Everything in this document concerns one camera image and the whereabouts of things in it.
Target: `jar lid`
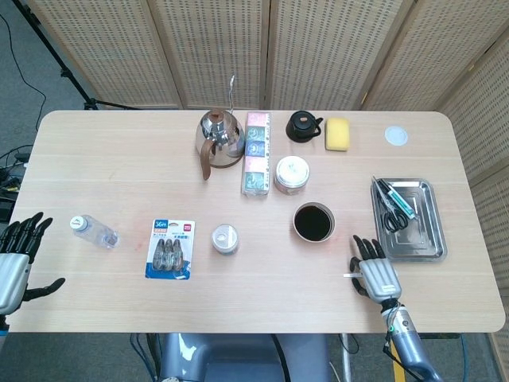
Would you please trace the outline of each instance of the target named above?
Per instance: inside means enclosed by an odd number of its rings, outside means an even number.
[[[308,163],[300,157],[284,157],[276,167],[276,178],[286,187],[302,187],[309,179]]]

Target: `tin lid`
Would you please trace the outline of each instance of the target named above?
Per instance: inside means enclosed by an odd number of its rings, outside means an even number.
[[[276,167],[276,179],[285,187],[302,187],[309,179],[308,163],[300,157],[284,157]]]
[[[221,253],[233,252],[239,246],[237,230],[229,224],[221,224],[212,233],[212,245]]]

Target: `small tin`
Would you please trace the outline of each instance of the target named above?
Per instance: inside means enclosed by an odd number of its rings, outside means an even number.
[[[294,195],[305,188],[309,179],[308,163],[300,157],[284,157],[278,162],[274,184],[287,195]]]
[[[229,224],[221,224],[212,233],[212,245],[222,255],[233,255],[239,247],[239,234]]]

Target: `kettle handle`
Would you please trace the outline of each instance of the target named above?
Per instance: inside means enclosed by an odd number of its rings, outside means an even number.
[[[204,144],[201,146],[200,163],[205,181],[210,178],[210,151],[215,144],[216,141],[213,141],[212,139],[205,139]]]

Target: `dark coffee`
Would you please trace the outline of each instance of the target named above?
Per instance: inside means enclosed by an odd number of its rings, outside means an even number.
[[[320,241],[331,231],[331,219],[319,207],[308,205],[295,214],[295,228],[307,240]]]

